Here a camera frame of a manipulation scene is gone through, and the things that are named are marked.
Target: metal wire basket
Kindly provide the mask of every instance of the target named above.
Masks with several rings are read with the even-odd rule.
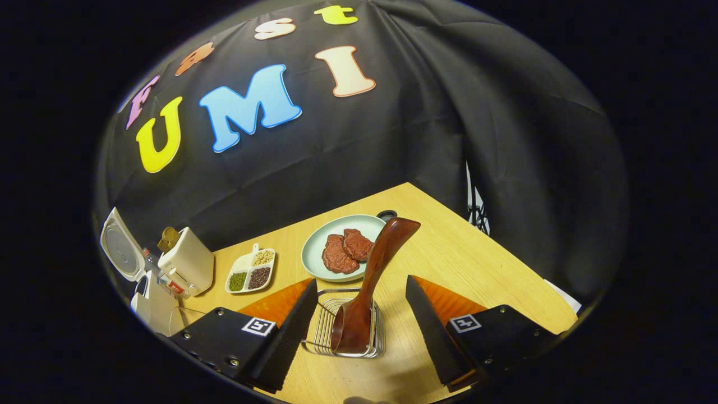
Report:
[[[314,330],[314,339],[308,341],[302,339],[301,345],[305,351],[327,355],[331,357],[349,357],[349,358],[376,358],[384,353],[384,317],[379,310],[379,306],[375,302],[372,302],[371,307],[371,328],[370,328],[370,341],[366,351],[362,354],[341,354],[334,353],[331,350],[330,344],[332,340],[332,325],[334,324],[334,318],[339,311],[339,307],[343,303],[351,301],[351,298],[328,298],[322,302],[322,295],[326,293],[346,293],[346,292],[359,292],[360,288],[347,288],[347,289],[322,289],[317,292],[319,296],[319,311],[317,314],[317,327]]]

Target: wooden table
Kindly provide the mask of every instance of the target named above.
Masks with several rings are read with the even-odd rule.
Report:
[[[421,228],[391,261],[374,294],[386,319],[386,352],[376,359],[352,359],[310,354],[300,347],[284,389],[274,397],[297,404],[361,403],[357,398],[422,404],[452,395],[439,383],[404,297],[407,275],[431,280],[488,308],[511,305],[555,334],[576,321],[566,301],[533,270],[409,183],[215,252],[213,286],[186,300],[184,306],[203,312],[218,306],[238,310],[307,279],[311,275],[304,269],[300,254],[315,230],[342,216],[376,215],[387,209],[420,222]],[[254,243],[275,249],[274,279],[260,292],[231,295],[224,290],[229,269],[238,257],[251,252]],[[361,279],[341,284],[317,280],[317,287],[358,288],[361,283]]]

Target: steak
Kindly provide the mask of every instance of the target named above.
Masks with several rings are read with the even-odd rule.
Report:
[[[344,229],[344,241],[342,248],[348,256],[357,261],[366,261],[369,258],[369,252],[374,243],[362,236],[361,231],[357,229]]]
[[[327,236],[327,244],[322,251],[322,261],[324,266],[334,273],[350,274],[359,269],[359,262],[344,252],[343,241],[344,237],[339,234]]]

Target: red beans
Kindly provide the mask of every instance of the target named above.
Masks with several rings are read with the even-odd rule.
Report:
[[[264,285],[264,283],[269,279],[269,270],[269,267],[265,267],[258,268],[252,271],[252,275],[250,275],[249,277],[249,285],[247,286],[247,288],[251,290]]]

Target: white divided tray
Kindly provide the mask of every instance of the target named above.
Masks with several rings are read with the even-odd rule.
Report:
[[[255,267],[252,266],[252,260],[254,260],[254,256],[257,255],[258,252],[269,250],[272,252],[272,258],[270,262],[267,262],[266,264],[257,265]],[[271,281],[271,276],[274,273],[274,261],[276,260],[276,252],[274,249],[271,248],[265,248],[260,250],[259,244],[254,244],[252,246],[252,252],[250,252],[247,255],[243,255],[239,257],[234,264],[232,264],[232,268],[229,270],[229,274],[227,275],[227,281],[225,282],[225,290],[227,293],[247,293],[247,292],[256,292],[257,290],[262,290],[269,285],[269,282]],[[269,276],[267,277],[267,280],[264,282],[263,285],[259,286],[258,288],[249,289],[249,278],[252,276],[252,272],[255,270],[258,270],[260,268],[266,268],[269,267]],[[238,273],[246,273],[247,277],[244,280],[244,286],[241,290],[232,291],[229,290],[229,279],[232,278],[232,275],[238,274]]]

